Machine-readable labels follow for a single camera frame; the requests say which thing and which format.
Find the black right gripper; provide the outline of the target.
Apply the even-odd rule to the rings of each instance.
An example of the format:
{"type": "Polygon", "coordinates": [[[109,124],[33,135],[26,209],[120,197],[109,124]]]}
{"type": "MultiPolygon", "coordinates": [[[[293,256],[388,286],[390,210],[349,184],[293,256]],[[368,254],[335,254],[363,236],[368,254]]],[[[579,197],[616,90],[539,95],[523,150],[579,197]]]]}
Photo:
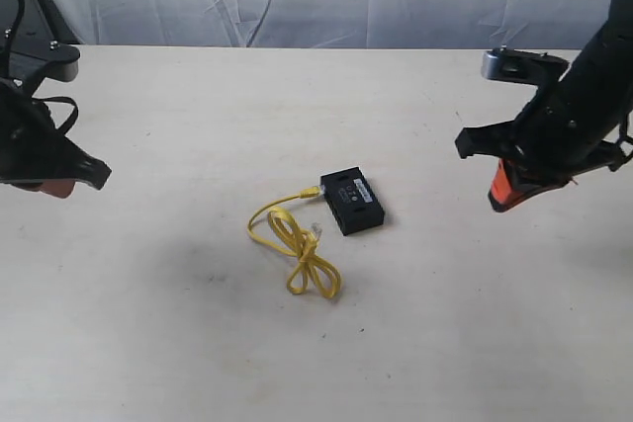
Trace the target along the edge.
{"type": "Polygon", "coordinates": [[[577,176],[632,160],[623,146],[628,133],[632,92],[620,99],[582,97],[567,103],[555,95],[531,101],[512,121],[465,127],[455,145],[462,159],[498,159],[488,198],[493,211],[510,211],[542,193],[567,186],[577,176]]]}

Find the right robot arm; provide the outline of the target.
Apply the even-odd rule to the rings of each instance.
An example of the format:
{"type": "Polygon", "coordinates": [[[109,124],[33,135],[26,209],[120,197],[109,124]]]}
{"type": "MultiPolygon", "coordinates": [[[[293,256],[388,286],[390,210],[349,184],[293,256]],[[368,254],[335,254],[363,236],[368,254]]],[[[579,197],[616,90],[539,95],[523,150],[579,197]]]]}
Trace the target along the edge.
{"type": "Polygon", "coordinates": [[[506,212],[577,176],[629,163],[632,115],[632,0],[610,0],[608,15],[573,62],[506,47],[484,54],[488,80],[533,85],[534,97],[511,121],[465,127],[461,158],[497,158],[488,198],[506,212]]]}

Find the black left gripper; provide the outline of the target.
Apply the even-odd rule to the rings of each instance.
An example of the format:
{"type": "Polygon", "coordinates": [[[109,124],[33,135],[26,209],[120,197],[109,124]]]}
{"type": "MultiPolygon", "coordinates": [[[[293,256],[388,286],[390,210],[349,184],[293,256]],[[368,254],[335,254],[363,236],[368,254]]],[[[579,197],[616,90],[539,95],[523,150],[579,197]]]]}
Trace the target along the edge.
{"type": "Polygon", "coordinates": [[[111,168],[67,137],[78,116],[69,97],[33,98],[1,83],[1,182],[58,199],[76,183],[103,189],[111,168]]]}

